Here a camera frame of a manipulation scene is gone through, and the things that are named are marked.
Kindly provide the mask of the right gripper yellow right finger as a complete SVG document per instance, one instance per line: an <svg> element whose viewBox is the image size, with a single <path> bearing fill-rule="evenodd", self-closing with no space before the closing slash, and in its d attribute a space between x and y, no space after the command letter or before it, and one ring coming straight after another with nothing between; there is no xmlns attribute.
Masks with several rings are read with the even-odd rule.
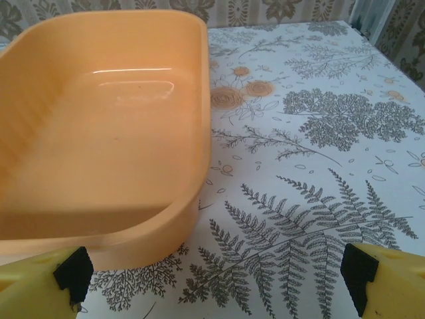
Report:
<svg viewBox="0 0 425 319"><path fill-rule="evenodd" d="M424 318L423 256L347 244L341 274L360 318Z"/></svg>

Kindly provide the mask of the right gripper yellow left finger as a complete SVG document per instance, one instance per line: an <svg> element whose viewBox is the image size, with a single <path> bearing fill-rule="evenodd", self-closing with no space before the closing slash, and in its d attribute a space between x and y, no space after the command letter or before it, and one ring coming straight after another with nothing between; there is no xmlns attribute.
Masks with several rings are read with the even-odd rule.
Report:
<svg viewBox="0 0 425 319"><path fill-rule="evenodd" d="M70 247L1 266L1 317L75 318L94 266L85 247Z"/></svg>

